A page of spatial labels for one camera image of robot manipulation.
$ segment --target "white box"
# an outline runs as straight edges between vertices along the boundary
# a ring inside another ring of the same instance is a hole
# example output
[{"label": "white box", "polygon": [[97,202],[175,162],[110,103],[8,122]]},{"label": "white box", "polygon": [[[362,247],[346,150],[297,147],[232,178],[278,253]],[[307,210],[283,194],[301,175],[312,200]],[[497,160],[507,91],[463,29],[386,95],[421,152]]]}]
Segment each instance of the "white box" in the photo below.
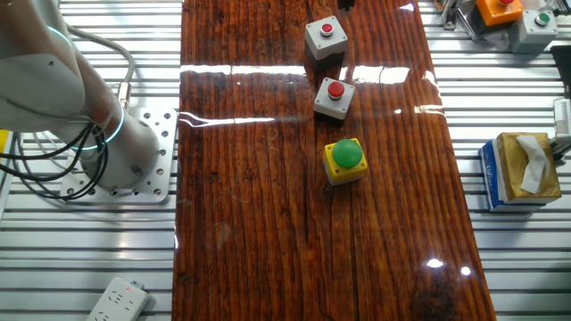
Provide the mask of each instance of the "white box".
[{"label": "white box", "polygon": [[[334,82],[341,83],[344,86],[343,96],[338,99],[331,99],[329,97],[328,87]],[[315,105],[313,110],[317,113],[333,117],[335,119],[344,120],[349,112],[351,100],[355,95],[355,86],[345,84],[339,80],[325,78],[321,83],[318,95],[315,98]]]},{"label": "white box", "polygon": [[[545,13],[550,17],[546,26],[535,23],[535,18]],[[551,11],[525,10],[509,29],[509,45],[514,54],[538,54],[559,34],[555,16]]]},{"label": "white box", "polygon": [[[321,27],[326,23],[333,27],[333,33],[329,37],[321,34]],[[305,43],[316,61],[325,59],[331,54],[344,53],[348,42],[347,35],[335,16],[305,26]]]}]

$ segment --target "white power strip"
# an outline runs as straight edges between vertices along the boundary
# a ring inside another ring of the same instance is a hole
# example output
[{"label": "white power strip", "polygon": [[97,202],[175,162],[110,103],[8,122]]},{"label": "white power strip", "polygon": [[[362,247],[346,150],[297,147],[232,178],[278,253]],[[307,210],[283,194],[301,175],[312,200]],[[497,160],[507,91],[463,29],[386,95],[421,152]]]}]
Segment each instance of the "white power strip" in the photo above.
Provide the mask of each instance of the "white power strip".
[{"label": "white power strip", "polygon": [[149,300],[149,293],[115,277],[87,321],[135,321]]}]

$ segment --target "emergency stop button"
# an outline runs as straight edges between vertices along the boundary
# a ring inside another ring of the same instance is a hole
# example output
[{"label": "emergency stop button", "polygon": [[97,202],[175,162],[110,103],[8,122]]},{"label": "emergency stop button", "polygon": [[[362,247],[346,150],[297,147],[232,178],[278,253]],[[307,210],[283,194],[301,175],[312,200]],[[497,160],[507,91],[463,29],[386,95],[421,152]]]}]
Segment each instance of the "emergency stop button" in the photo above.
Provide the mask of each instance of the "emergency stop button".
[{"label": "emergency stop button", "polygon": [[321,26],[321,36],[323,37],[331,37],[333,35],[333,26],[329,23],[325,23]]},{"label": "emergency stop button", "polygon": [[334,81],[329,85],[327,91],[329,92],[329,98],[333,100],[339,100],[341,97],[343,97],[345,86],[343,86],[343,84],[339,81]]}]

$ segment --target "cable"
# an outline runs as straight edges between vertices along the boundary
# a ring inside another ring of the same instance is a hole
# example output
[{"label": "cable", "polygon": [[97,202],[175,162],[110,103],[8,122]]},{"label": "cable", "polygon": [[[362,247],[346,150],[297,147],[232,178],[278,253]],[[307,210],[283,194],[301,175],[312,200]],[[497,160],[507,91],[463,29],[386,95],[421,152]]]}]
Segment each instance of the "cable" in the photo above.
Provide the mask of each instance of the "cable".
[{"label": "cable", "polygon": [[67,25],[67,27],[68,27],[68,31],[72,35],[82,37],[85,39],[89,39],[89,40],[91,40],[91,41],[93,41],[99,45],[104,45],[108,48],[111,48],[111,49],[119,52],[123,57],[125,57],[125,59],[127,59],[127,61],[128,61],[128,70],[127,70],[127,75],[125,76],[125,79],[123,81],[126,83],[131,82],[131,79],[133,78],[133,75],[135,74],[136,64],[135,64],[135,59],[133,58],[133,55],[127,49],[125,49],[123,46],[121,46],[117,43],[112,42],[109,39],[105,39],[105,38],[90,34],[88,32],[81,31],[81,30],[76,29],[70,25]]},{"label": "cable", "polygon": [[[98,151],[99,154],[103,154],[103,158],[99,157],[98,162],[97,162],[97,171],[95,172],[95,175],[90,179],[90,181],[79,191],[69,194],[69,195],[60,195],[58,193],[55,193],[51,190],[49,190],[48,188],[46,188],[41,182],[37,182],[34,181],[34,183],[36,183],[38,186],[40,186],[44,192],[38,191],[36,189],[34,189],[28,182],[26,182],[25,179],[23,179],[22,177],[20,177],[21,182],[34,194],[46,198],[46,199],[52,199],[52,200],[60,200],[60,201],[72,201],[72,200],[77,200],[83,196],[85,196],[86,194],[90,193],[91,190],[93,189],[93,187],[95,187],[99,181],[101,180],[103,173],[105,172],[106,168],[107,168],[107,163],[109,160],[109,151],[107,149],[107,145],[104,144],[105,141],[105,137],[103,134],[103,131],[98,128],[99,130],[99,134],[95,135],[95,129],[93,129],[93,135],[94,135],[94,139],[95,142],[97,144],[97,148],[101,151]],[[21,140],[18,139],[18,146],[20,148],[19,152],[23,153],[23,150],[21,149]],[[22,162],[24,164],[24,167],[26,168],[27,172],[30,174],[30,169],[28,166],[28,163],[24,160]],[[19,170],[19,166],[17,164],[17,162],[14,162],[14,167]]]},{"label": "cable", "polygon": [[36,155],[36,156],[22,156],[22,155],[13,155],[13,154],[5,154],[5,153],[0,153],[0,158],[6,158],[8,160],[17,160],[17,161],[38,161],[38,160],[46,160],[50,157],[54,157],[57,156],[63,152],[68,151],[72,146],[74,146],[75,144],[77,144],[79,142],[79,140],[81,140],[82,137],[86,136],[88,133],[89,128],[85,128],[81,131],[81,134],[79,134],[77,137],[75,137],[75,139],[73,139],[69,144],[65,145],[63,148],[55,151],[55,152],[50,152],[44,155]]},{"label": "cable", "polygon": [[[39,138],[37,137],[36,133],[32,133],[32,135],[34,136],[34,139],[36,140],[36,144],[37,146],[39,146],[39,149],[44,153],[47,154],[47,150],[44,148],[44,144],[42,142],[40,142]],[[44,134],[44,137],[46,139],[48,139],[50,142],[52,142],[52,144],[55,146],[55,142],[52,140],[52,138],[48,137],[46,134]],[[20,148],[20,155],[23,154],[23,150]],[[57,162],[56,160],[54,160],[53,157],[50,157],[49,160],[57,167],[59,167],[60,169],[66,169],[65,166],[63,166],[62,164],[60,164],[59,162]]]},{"label": "cable", "polygon": [[[85,144],[86,144],[86,142],[87,142],[87,139],[89,138],[89,134],[88,134],[88,133],[89,133],[93,128],[95,128],[95,126],[96,126],[96,124],[93,124],[93,125],[91,125],[90,127],[87,128],[88,132],[87,132],[87,134],[84,134],[83,139],[81,140],[81,143],[79,144],[79,148],[80,148],[80,149],[83,148],[83,146],[85,146]],[[77,152],[77,153],[76,153],[75,158],[73,159],[73,162],[71,163],[71,165],[70,165],[67,169],[65,169],[63,172],[61,172],[61,173],[59,173],[59,174],[56,174],[56,175],[53,175],[53,176],[50,176],[50,177],[36,177],[36,176],[32,176],[32,175],[30,175],[30,174],[27,175],[27,174],[24,174],[24,173],[20,172],[20,171],[17,170],[17,169],[10,169],[10,167],[4,166],[4,165],[0,165],[0,169],[3,170],[3,171],[5,171],[5,172],[8,173],[8,174],[12,174],[13,176],[20,177],[20,178],[25,178],[25,179],[28,179],[28,180],[31,180],[31,181],[36,181],[36,182],[51,182],[51,181],[54,181],[54,180],[56,180],[56,179],[58,179],[58,178],[62,178],[62,177],[64,177],[64,176],[66,176],[67,174],[71,173],[71,171],[75,168],[75,166],[77,165],[77,163],[78,163],[78,161],[79,161],[79,155],[80,155],[80,154],[81,154],[81,152]],[[28,158],[28,157],[25,157],[25,156],[22,157],[22,159],[23,159],[24,161],[28,161],[28,160],[29,160],[29,158]]]},{"label": "cable", "polygon": [[440,5],[440,4],[438,4],[438,0],[434,0],[434,6],[436,7],[436,9],[442,10],[442,9],[446,8],[446,5],[448,4],[448,1],[449,1],[449,0],[445,0],[445,1],[444,1],[444,4]]}]

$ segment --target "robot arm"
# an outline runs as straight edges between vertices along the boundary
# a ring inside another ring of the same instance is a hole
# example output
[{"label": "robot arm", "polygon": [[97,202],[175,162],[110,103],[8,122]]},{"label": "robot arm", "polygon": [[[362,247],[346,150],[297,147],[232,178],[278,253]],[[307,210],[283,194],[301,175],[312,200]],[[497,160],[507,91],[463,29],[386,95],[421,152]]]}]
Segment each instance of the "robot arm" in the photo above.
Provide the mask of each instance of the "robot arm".
[{"label": "robot arm", "polygon": [[[69,144],[85,132],[86,122],[98,124],[109,150],[99,185],[107,189],[128,188],[153,168],[155,133],[121,107],[71,42],[55,2],[0,2],[0,70],[0,128],[49,130]],[[95,139],[89,138],[86,146],[78,152],[82,168],[93,178],[98,175]]]}]

